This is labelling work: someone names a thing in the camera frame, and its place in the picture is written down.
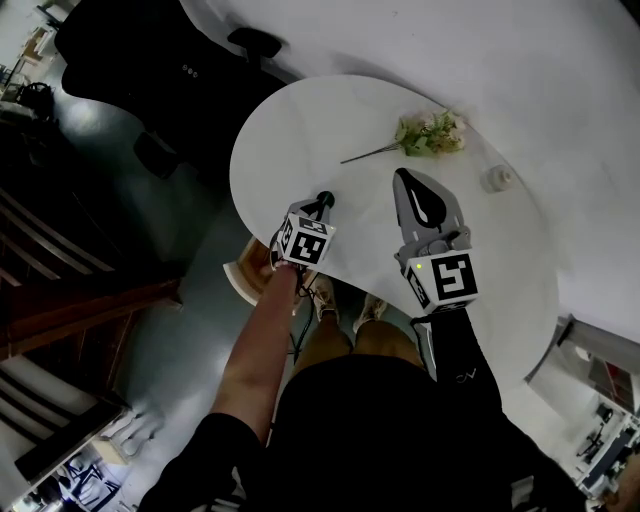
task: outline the black sleeve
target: black sleeve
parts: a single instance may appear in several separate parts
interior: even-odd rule
[[[493,373],[478,345],[465,309],[432,315],[433,358],[438,387],[452,403],[484,411],[502,410]]]
[[[139,511],[187,512],[230,496],[236,487],[233,468],[238,468],[244,483],[260,450],[258,437],[245,423],[226,414],[210,414],[182,453],[164,468]]]

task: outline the white sneaker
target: white sneaker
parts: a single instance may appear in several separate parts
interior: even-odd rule
[[[362,313],[360,313],[360,317],[353,322],[353,332],[357,334],[358,329],[360,329],[363,324],[380,320],[386,309],[387,303],[385,301],[379,299],[375,295],[367,293],[367,296],[364,298],[364,308],[362,308]]]
[[[338,314],[338,306],[336,306],[336,299],[333,295],[333,283],[324,275],[319,275],[313,281],[311,285],[311,291],[313,292],[313,304],[316,307],[316,314],[318,315],[318,322],[322,320],[322,315],[327,311],[331,311],[336,315],[338,323],[340,322],[340,315]]]

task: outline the white round table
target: white round table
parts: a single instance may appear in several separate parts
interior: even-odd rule
[[[333,192],[336,234],[318,270],[421,316],[393,257],[403,240],[391,183],[399,167],[439,180],[458,198],[471,229],[480,298],[468,311],[485,357],[507,389],[539,362],[558,314],[551,240],[520,180],[507,191],[485,192],[482,172],[506,162],[470,128],[464,151],[438,159],[395,151],[340,164],[389,144],[401,115],[425,109],[443,110],[368,77],[293,83],[262,103],[238,135],[230,171],[233,200],[249,231],[268,245],[291,203]]]

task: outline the chair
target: chair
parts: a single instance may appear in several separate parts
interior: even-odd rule
[[[278,53],[277,39],[241,28],[228,40],[248,60],[197,30],[178,0],[84,0],[55,43],[68,64],[65,92],[127,110],[175,151],[145,134],[136,143],[142,163],[164,178],[182,160],[225,173],[246,119],[284,86],[259,65]]]

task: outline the black cable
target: black cable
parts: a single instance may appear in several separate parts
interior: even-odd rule
[[[301,286],[300,290],[304,290],[305,292],[307,292],[306,295],[300,295],[300,290],[298,290],[298,295],[300,295],[300,297],[309,297],[309,318],[307,318],[307,323],[305,324],[304,328],[302,329],[302,333],[300,334],[300,337],[298,338],[298,343],[294,345],[294,352],[293,352],[293,362],[295,363],[298,360],[298,356],[300,355],[300,352],[302,350],[302,342],[304,341],[304,337],[307,334],[307,331],[309,330],[309,327],[311,326],[311,321],[313,320],[313,313],[315,311],[315,307],[313,304],[313,299],[315,297],[315,293],[311,290],[311,285],[313,284],[313,281],[316,280],[316,277],[318,277],[318,274],[316,274],[313,278],[313,280],[311,281],[311,283],[309,283],[309,287],[306,286]]]

